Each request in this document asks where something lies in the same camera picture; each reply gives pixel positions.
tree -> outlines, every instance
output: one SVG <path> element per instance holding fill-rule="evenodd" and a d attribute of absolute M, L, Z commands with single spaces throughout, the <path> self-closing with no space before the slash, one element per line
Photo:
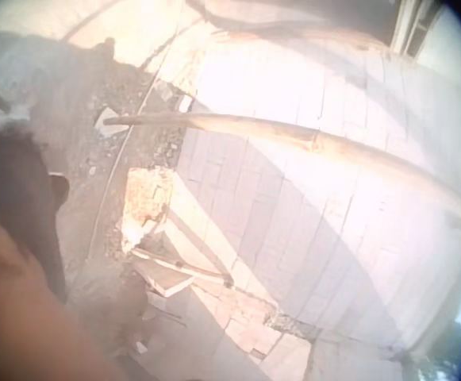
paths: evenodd
<path fill-rule="evenodd" d="M 426 359 L 418 364 L 421 379 L 458 381 L 461 377 L 461 324 L 452 322 L 429 350 Z"/>

stick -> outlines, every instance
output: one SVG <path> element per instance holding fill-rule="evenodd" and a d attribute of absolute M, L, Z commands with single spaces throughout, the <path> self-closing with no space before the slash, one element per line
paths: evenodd
<path fill-rule="evenodd" d="M 103 123 L 105 125 L 184 126 L 241 137 L 256 137 L 298 151 L 324 155 L 350 164 L 361 164 L 368 170 L 421 191 L 432 201 L 438 202 L 443 208 L 461 218 L 461 195 L 427 171 L 387 152 L 319 130 L 253 117 L 220 114 L 146 114 L 112 117 L 104 120 Z"/>

person's arm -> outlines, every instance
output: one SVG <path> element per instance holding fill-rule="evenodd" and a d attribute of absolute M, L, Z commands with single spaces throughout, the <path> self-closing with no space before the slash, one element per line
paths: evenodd
<path fill-rule="evenodd" d="M 125 379 L 0 226 L 0 379 Z"/>

rock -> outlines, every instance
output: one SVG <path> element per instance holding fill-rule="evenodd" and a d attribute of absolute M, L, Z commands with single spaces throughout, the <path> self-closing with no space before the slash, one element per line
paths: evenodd
<path fill-rule="evenodd" d="M 98 120 L 94 124 L 94 127 L 96 130 L 98 130 L 103 137 L 111 137 L 112 135 L 116 133 L 122 133 L 123 131 L 126 131 L 129 126 L 128 125 L 104 125 L 103 121 L 105 119 L 108 119 L 109 117 L 117 117 L 117 113 L 110 109 L 109 107 L 106 107 L 102 113 L 100 114 Z"/>

broken board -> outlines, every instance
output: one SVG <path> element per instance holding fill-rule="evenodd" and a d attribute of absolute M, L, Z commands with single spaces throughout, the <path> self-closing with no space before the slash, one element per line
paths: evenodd
<path fill-rule="evenodd" d="M 192 275 L 172 270 L 152 260 L 135 261 L 133 267 L 165 298 L 188 287 L 194 280 Z"/>

